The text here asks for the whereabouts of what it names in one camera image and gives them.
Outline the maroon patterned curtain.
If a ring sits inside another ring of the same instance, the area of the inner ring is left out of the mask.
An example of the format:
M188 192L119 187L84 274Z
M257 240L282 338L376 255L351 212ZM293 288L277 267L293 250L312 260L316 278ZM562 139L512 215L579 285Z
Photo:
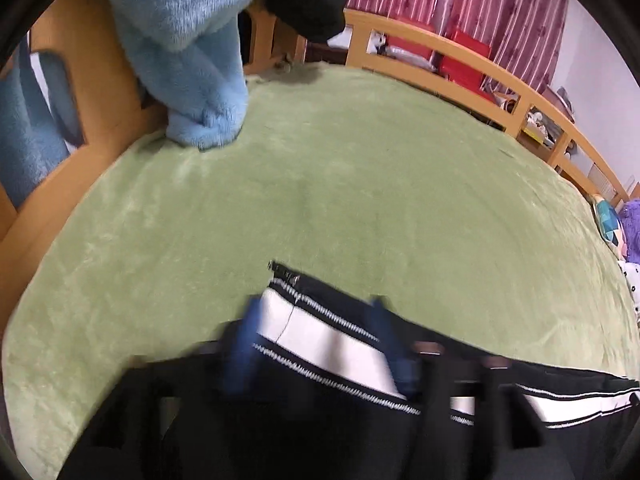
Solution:
M492 62L537 91L551 84L568 0L348 0L349 9L456 30L489 47Z

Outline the white polka dot pillow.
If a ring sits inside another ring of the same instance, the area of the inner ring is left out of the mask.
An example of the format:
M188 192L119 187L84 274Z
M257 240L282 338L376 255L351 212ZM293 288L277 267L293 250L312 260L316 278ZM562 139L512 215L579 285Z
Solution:
M627 282L632 300L634 300L634 310L639 311L640 304L640 266L638 263L624 260L617 261L620 270Z

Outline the green fuzzy bed blanket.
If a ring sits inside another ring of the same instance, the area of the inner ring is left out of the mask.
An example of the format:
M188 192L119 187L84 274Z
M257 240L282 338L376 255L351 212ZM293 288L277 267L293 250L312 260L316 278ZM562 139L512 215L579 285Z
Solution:
M207 339L272 260L492 352L639 374L626 281L570 182L425 92L304 65L250 81L232 144L147 136L74 209L3 341L27 471L54 478L126 362Z

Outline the purple plush toy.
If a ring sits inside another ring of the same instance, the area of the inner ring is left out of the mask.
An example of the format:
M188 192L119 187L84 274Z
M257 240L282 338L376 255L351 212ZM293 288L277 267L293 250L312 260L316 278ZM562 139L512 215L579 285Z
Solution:
M626 235L627 260L640 263L640 200L624 203L618 216Z

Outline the light blue fleece garment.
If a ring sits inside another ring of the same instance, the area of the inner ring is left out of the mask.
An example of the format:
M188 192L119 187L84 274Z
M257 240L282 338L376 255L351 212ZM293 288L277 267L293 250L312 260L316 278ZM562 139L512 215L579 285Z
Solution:
M169 112L168 138L200 150L231 143L247 110L239 14L253 0L108 0L126 57ZM1 76L1 184L13 206L68 157L81 133L59 58L22 38Z

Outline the red storage box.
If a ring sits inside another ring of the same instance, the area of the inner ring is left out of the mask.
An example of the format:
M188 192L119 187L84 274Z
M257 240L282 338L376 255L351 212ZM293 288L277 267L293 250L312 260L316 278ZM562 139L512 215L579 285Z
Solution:
M420 29L427 30L428 32L434 32L434 26L431 24L424 24L413 20L412 18L405 18L404 16L398 16L396 21L400 21L401 23L405 23L408 25L419 27ZM409 41L407 39L402 39L399 37L388 36L386 39L387 47L390 48L393 52L403 50L404 52L408 52L420 58L425 58L429 61L432 57L433 50L424 46L423 44L416 44L415 42Z
M450 40L475 53L489 58L490 47L480 40L474 39L460 28L455 28L448 36ZM462 63L449 55L444 55L439 63L439 75L472 91L482 92L485 75L468 64Z

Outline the black pants with white stripes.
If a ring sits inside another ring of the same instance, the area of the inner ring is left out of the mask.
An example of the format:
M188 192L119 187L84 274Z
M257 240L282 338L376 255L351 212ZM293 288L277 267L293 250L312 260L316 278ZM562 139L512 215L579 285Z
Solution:
M370 301L270 263L248 388L221 388L224 326L128 367L64 479L634 479L639 385L496 356L392 310L421 380L396 389Z

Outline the teal patterned cushion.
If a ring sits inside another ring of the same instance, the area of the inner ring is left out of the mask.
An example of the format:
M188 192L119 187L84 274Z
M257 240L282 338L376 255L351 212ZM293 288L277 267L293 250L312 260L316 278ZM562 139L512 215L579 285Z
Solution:
M591 207L601 236L613 252L626 256L626 235L615 208L601 195L591 196Z

